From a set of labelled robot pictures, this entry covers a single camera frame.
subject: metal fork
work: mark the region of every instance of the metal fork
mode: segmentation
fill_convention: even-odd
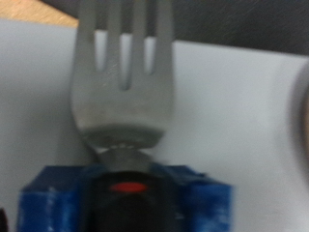
[[[154,71],[145,71],[146,0],[134,0],[130,80],[121,82],[121,0],[109,0],[104,70],[96,67],[97,0],[81,0],[71,110],[84,140],[97,149],[153,148],[173,108],[172,6],[157,0]]]

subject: gray surface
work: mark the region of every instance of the gray surface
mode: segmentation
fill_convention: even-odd
[[[77,16],[77,0],[43,2]],[[124,31],[130,31],[132,0],[123,2]],[[152,35],[155,1],[148,2]],[[106,14],[100,11],[98,28],[105,28]],[[307,0],[174,0],[174,15],[178,40],[309,54]]]

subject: fork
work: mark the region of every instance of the fork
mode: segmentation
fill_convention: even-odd
[[[144,55],[147,1],[133,2],[129,79],[124,84],[121,81],[120,62],[122,1],[107,2],[107,45],[103,71],[98,70],[95,57],[98,2],[80,1],[71,111],[83,139],[95,151],[153,148],[168,129],[172,117],[171,1],[157,0],[154,70],[151,73],[145,71]]]

